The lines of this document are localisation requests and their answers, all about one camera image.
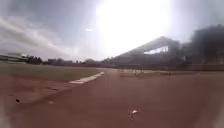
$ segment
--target grandstand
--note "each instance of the grandstand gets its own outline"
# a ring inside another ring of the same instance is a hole
[[[113,60],[112,64],[140,67],[170,67],[181,63],[178,41],[166,37],[157,38],[140,47],[123,53]]]

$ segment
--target tree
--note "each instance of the tree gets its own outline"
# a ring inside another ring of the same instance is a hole
[[[195,31],[192,43],[206,61],[217,58],[219,51],[224,48],[224,26],[210,26]]]

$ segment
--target red track surface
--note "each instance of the red track surface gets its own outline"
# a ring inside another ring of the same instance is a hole
[[[221,128],[223,78],[220,73],[135,77],[109,70],[82,86],[5,108],[0,127]],[[132,110],[140,112],[130,116]]]

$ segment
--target cloud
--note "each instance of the cloud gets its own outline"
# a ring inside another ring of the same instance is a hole
[[[0,17],[0,41],[4,51],[24,52],[47,58],[80,59],[75,46],[65,47],[53,32],[25,18]]]

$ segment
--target small white object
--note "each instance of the small white object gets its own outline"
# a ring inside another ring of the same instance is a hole
[[[135,114],[135,113],[138,113],[138,111],[137,110],[133,110],[131,113]]]

